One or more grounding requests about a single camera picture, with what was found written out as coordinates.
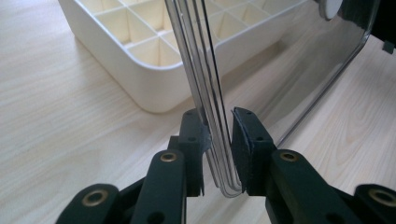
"wood grain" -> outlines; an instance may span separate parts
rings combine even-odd
[[[191,100],[141,110],[74,38],[55,0],[0,3],[0,223],[53,223],[81,189],[145,175]],[[396,189],[396,58],[371,37],[286,144],[326,180]],[[267,223],[263,198],[225,199],[205,164],[188,223]]]

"ice cube tray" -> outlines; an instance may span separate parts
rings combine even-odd
[[[269,32],[265,22],[300,0],[205,1],[211,20],[216,55],[227,62],[226,74],[275,43],[283,34],[281,22],[273,37],[257,41],[257,32]],[[165,112],[190,95],[190,87],[163,0],[59,0],[75,36],[143,109]],[[240,54],[228,48],[240,46]]]

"white plastic tray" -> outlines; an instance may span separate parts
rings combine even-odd
[[[163,0],[59,0],[75,34],[131,97],[149,112],[165,112],[190,95],[190,87]],[[255,40],[268,20],[300,0],[205,1],[221,75],[275,43]],[[247,48],[246,41],[257,41]],[[238,55],[229,48],[239,46]]]

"transparent plastic sheet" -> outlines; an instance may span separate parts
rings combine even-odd
[[[363,47],[378,7],[376,0],[344,0],[329,18],[327,0],[166,3],[192,96],[211,133],[206,156],[226,197],[241,192],[231,110],[253,111],[281,146]]]

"light wood surface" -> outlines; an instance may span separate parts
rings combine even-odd
[[[396,57],[368,44],[286,147],[332,185],[396,189]],[[56,0],[0,3],[0,223],[53,223],[81,189],[145,175],[191,100],[142,111],[74,38]],[[266,223],[263,198],[225,199],[207,165],[188,223]]]

